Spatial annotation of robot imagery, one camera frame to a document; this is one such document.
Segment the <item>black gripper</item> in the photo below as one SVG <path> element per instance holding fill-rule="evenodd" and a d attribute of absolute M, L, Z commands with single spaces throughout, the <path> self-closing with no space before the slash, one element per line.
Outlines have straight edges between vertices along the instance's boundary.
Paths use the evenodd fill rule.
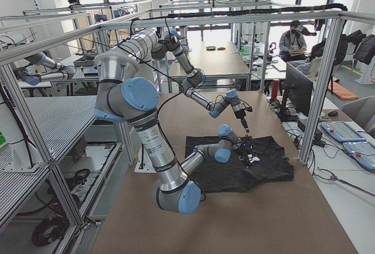
<path fill-rule="evenodd" d="M 245 116 L 246 116 L 246 112 L 252 112 L 252 111 L 253 111 L 252 108 L 244 108 L 244 109 L 239 109 L 239 110 L 234 111 L 236 118 L 241 121 L 241 124 L 247 133 L 250 133 L 250 129 L 248 127 L 248 123 L 245 119 Z"/>
<path fill-rule="evenodd" d="M 238 149 L 238 158 L 243 163 L 253 162 L 253 139 L 251 136 L 245 135 L 241 138 L 241 145 Z"/>

